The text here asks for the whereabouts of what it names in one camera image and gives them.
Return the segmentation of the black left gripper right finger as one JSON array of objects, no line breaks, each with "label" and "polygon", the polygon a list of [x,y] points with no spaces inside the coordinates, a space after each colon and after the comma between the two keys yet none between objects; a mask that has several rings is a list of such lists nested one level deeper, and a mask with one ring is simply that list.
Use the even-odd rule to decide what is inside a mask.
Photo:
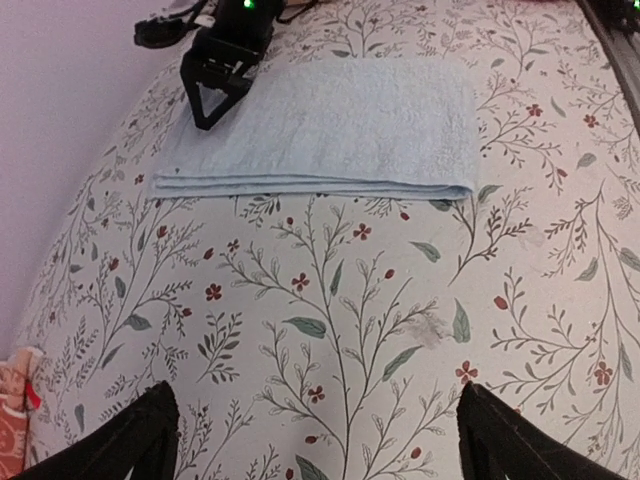
[{"label": "black left gripper right finger", "polygon": [[464,386],[456,419],[465,479],[622,478],[546,435],[479,384]]}]

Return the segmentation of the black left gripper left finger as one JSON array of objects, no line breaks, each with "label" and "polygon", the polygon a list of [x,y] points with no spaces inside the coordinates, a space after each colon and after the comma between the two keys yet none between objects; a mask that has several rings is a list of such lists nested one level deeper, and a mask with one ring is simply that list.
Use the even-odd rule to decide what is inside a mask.
[{"label": "black left gripper left finger", "polygon": [[172,479],[179,410],[166,381],[147,389],[92,434],[26,469],[23,480]]}]

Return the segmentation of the light blue terry towel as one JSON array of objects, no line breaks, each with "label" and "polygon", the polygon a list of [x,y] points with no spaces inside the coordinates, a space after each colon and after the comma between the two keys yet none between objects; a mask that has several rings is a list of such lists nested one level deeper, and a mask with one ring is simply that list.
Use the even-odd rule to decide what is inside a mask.
[{"label": "light blue terry towel", "polygon": [[480,163],[468,70],[435,58],[325,59],[259,74],[210,130],[184,110],[155,198],[312,194],[458,200]]}]

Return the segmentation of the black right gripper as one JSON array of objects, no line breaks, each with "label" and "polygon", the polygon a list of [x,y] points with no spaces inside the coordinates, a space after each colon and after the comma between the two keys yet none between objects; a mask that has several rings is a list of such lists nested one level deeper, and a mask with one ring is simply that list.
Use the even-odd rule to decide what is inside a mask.
[{"label": "black right gripper", "polygon": [[262,61],[283,1],[220,1],[213,25],[196,33],[181,78],[198,129],[208,131],[249,92],[246,73]]}]

